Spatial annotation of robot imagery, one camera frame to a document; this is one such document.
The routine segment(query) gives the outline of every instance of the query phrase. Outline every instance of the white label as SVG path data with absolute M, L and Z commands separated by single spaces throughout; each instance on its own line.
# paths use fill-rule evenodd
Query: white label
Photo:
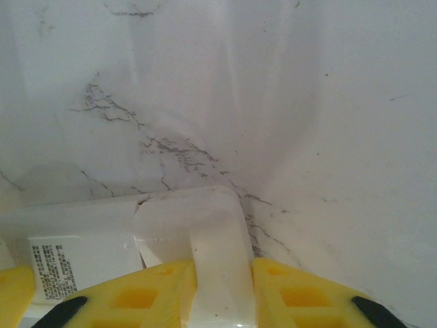
M 32 252 L 46 299 L 62 300 L 77 291 L 63 245 L 32 246 Z
M 58 303 L 78 290 L 68 248 L 80 242 L 77 236 L 29 239 L 37 303 Z

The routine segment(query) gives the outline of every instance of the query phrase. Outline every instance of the white plastic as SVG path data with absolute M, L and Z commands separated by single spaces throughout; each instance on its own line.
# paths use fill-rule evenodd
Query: white plastic
M 237 195 L 226 187 L 148 201 L 135 214 L 146 266 L 193 258 L 197 294 L 190 328 L 254 327 L 253 251 Z
M 24 208 L 0 217 L 0 238 L 0 269 L 30 264 L 37 276 L 19 328 L 58 302 L 45 299 L 38 280 L 31 250 L 43 245 L 63 245 L 79 290 L 141 269 L 140 252 L 147 267 L 192 258 L 198 289 L 189 328 L 255 326 L 253 252 L 239 199 L 227 187 Z
M 1 269 L 11 267 L 13 258 L 16 265 L 31 266 L 36 276 L 36 295 L 25 314 L 27 323 L 20 327 L 30 327 L 60 302 L 44 293 L 41 276 L 50 275 L 50 260 L 43 247 L 52 246 L 50 259 L 59 274 L 59 278 L 50 275 L 50 279 L 63 283 L 68 278 L 67 285 L 74 279 L 77 290 L 142 269 L 132 220 L 136 206 L 136 199 L 122 198 L 36 206 L 0 217 L 0 237 L 7 247 L 2 251 Z M 40 272 L 33 247 L 39 247 L 43 263 Z M 66 263 L 61 265 L 60 254 L 70 263 L 72 277 L 68 277 L 71 272 L 63 273 Z

